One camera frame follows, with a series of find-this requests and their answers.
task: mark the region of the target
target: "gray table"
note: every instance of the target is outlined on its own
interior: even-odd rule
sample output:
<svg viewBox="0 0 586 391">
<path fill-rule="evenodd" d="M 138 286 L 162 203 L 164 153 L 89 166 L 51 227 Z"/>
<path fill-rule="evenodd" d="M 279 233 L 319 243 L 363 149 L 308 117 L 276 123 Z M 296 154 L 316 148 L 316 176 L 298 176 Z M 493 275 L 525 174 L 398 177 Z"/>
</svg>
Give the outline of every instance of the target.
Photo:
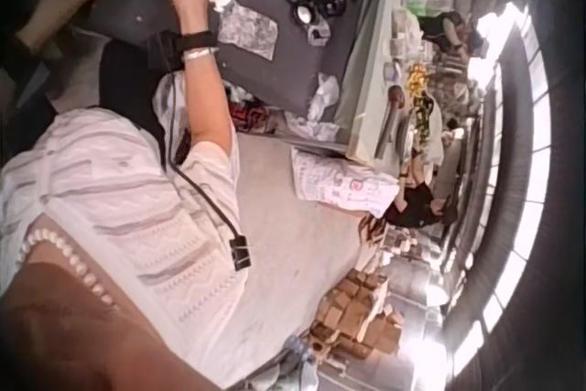
<svg viewBox="0 0 586 391">
<path fill-rule="evenodd" d="M 236 0 L 275 20 L 278 39 L 272 61 L 221 45 L 218 61 L 225 80 L 283 110 L 305 116 L 318 85 L 318 73 L 334 75 L 339 83 L 353 47 L 361 1 L 351 2 L 343 17 L 332 20 L 332 37 L 325 48 L 312 47 L 293 20 L 286 0 Z M 218 18 L 212 15 L 212 27 Z M 97 0 L 88 20 L 91 31 L 136 45 L 163 29 L 178 29 L 168 0 Z"/>
</svg>

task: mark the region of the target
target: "person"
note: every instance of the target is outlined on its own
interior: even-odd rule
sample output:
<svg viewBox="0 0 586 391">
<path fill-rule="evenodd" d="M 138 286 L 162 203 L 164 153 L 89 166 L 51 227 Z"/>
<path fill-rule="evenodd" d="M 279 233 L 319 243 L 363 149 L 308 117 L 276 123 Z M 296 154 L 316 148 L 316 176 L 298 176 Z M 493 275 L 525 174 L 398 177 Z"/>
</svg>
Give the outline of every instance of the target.
<svg viewBox="0 0 586 391">
<path fill-rule="evenodd" d="M 208 29 L 209 0 L 171 1 L 182 34 Z M 39 0 L 16 34 L 22 49 L 41 48 L 81 5 Z M 184 83 L 190 128 L 177 170 L 162 168 L 156 135 L 103 108 L 57 116 L 3 167 L 3 384 L 217 389 L 204 377 L 207 353 L 244 293 L 248 268 L 236 267 L 231 246 L 240 232 L 237 139 L 212 52 L 195 50 L 170 77 Z M 101 67 L 100 76 L 110 70 Z M 12 79 L 16 95 L 26 77 Z"/>
<path fill-rule="evenodd" d="M 422 228 L 434 223 L 450 225 L 458 218 L 455 203 L 435 198 L 427 183 L 423 170 L 421 152 L 414 149 L 412 159 L 407 162 L 399 175 L 399 192 L 385 212 L 385 220 L 403 228 Z M 416 183 L 407 188 L 409 175 Z"/>
<path fill-rule="evenodd" d="M 470 61 L 470 54 L 483 44 L 480 34 L 473 27 L 467 27 L 455 11 L 419 17 L 418 20 L 425 40 L 438 45 L 445 54 L 456 52 L 466 64 Z"/>
</svg>

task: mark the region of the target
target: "bead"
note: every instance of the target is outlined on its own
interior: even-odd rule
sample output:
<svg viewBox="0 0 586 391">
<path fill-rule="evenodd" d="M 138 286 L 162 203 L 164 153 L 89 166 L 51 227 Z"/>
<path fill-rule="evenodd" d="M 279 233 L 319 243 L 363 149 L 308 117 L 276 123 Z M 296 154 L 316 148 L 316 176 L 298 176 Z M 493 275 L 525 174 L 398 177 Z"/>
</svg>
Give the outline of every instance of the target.
<svg viewBox="0 0 586 391">
<path fill-rule="evenodd" d="M 79 263 L 76 267 L 75 267 L 75 273 L 77 275 L 79 275 L 80 277 L 83 277 L 88 271 L 88 267 L 85 263 Z"/>
<path fill-rule="evenodd" d="M 88 274 L 85 277 L 83 277 L 83 284 L 85 284 L 88 288 L 93 286 L 95 284 L 95 275 Z"/>
<path fill-rule="evenodd" d="M 69 258 L 71 254 L 73 254 L 73 248 L 68 244 L 64 244 L 63 249 L 61 249 L 61 251 L 63 252 L 66 258 Z"/>
<path fill-rule="evenodd" d="M 100 299 L 106 306 L 111 306 L 114 303 L 110 295 L 104 295 Z"/>
<path fill-rule="evenodd" d="M 96 284 L 93 288 L 92 288 L 92 293 L 97 296 L 100 297 L 101 295 L 103 295 L 103 286 L 101 284 Z"/>
</svg>

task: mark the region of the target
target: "cord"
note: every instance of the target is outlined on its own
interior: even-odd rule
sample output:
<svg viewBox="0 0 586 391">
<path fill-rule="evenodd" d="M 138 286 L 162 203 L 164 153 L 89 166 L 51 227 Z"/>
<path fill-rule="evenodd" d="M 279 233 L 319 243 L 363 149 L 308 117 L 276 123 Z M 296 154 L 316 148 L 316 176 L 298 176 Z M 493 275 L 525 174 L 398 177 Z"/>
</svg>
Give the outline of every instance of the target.
<svg viewBox="0 0 586 391">
<path fill-rule="evenodd" d="M 161 41 L 160 34 L 157 33 L 157 43 L 161 50 L 161 57 L 166 65 L 168 74 L 171 77 L 171 88 L 173 90 L 173 105 L 171 110 L 171 127 L 169 129 L 169 142 L 168 142 L 168 151 L 167 151 L 167 161 L 170 168 L 175 171 L 182 179 L 184 179 L 190 186 L 198 192 L 202 196 L 202 198 L 208 202 L 208 204 L 212 207 L 218 217 L 228 226 L 230 231 L 232 232 L 234 238 L 230 240 L 230 248 L 232 250 L 232 258 L 234 261 L 234 269 L 236 272 L 239 270 L 245 269 L 251 266 L 250 260 L 250 253 L 248 252 L 248 244 L 246 242 L 246 237 L 240 235 L 230 219 L 223 213 L 223 211 L 214 203 L 214 201 L 206 194 L 206 192 L 201 188 L 200 185 L 195 183 L 191 180 L 188 176 L 185 175 L 183 171 L 179 169 L 175 160 L 173 158 L 173 131 L 175 129 L 175 112 L 177 111 L 177 88 L 175 86 L 175 71 L 171 67 L 167 57 L 165 57 L 165 51 L 163 50 L 163 42 Z"/>
</svg>

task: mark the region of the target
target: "bracelet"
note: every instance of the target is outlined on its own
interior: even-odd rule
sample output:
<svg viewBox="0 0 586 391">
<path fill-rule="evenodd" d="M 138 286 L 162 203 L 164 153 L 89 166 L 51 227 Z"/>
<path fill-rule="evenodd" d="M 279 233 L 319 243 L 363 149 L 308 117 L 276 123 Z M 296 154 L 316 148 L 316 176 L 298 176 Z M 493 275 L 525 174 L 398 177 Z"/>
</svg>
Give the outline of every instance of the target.
<svg viewBox="0 0 586 391">
<path fill-rule="evenodd" d="M 183 53 L 183 62 L 195 60 L 205 55 L 213 55 L 218 51 L 218 48 L 194 49 Z"/>
</svg>

